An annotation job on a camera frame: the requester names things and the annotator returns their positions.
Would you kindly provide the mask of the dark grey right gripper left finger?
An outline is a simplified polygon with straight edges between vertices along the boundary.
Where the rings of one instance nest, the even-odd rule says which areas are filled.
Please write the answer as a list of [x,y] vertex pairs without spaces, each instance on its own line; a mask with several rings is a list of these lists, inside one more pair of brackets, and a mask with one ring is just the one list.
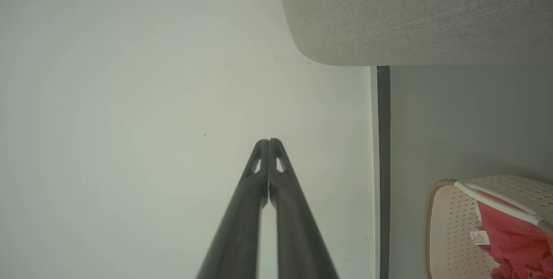
[[257,141],[196,279],[257,279],[261,211],[268,200],[269,140]]

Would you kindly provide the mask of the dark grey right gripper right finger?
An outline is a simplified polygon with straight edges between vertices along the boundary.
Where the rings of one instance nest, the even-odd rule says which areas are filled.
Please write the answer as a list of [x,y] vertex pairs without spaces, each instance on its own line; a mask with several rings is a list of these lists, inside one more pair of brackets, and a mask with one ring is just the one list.
[[276,209],[279,279],[339,279],[282,141],[270,139],[268,182]]

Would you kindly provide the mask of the red and white garment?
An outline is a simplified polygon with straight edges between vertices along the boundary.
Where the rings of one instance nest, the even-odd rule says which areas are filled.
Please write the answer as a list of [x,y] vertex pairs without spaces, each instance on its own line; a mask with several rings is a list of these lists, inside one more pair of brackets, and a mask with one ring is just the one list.
[[553,279],[553,238],[537,226],[478,202],[489,245],[480,245],[499,266],[491,279]]

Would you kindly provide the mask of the grey fabric sofa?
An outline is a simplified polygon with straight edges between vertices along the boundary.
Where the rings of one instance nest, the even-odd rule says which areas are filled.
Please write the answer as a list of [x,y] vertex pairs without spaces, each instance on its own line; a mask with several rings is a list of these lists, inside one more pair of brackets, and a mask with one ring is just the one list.
[[298,50],[362,65],[553,65],[553,0],[282,0]]

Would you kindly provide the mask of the white and black baseboard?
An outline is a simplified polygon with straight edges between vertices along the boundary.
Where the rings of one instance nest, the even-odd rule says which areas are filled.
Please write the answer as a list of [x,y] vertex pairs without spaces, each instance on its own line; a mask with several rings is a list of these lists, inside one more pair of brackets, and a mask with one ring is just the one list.
[[391,202],[391,77],[389,66],[369,67],[375,279],[389,279]]

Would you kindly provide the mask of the cream perforated plastic laundry basket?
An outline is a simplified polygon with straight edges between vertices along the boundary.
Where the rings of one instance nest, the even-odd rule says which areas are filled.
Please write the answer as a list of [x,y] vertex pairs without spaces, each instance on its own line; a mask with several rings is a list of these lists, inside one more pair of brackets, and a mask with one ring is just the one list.
[[435,183],[424,213],[423,267],[427,279],[491,279],[499,266],[480,249],[489,245],[478,202],[537,226],[553,238],[553,185],[516,175]]

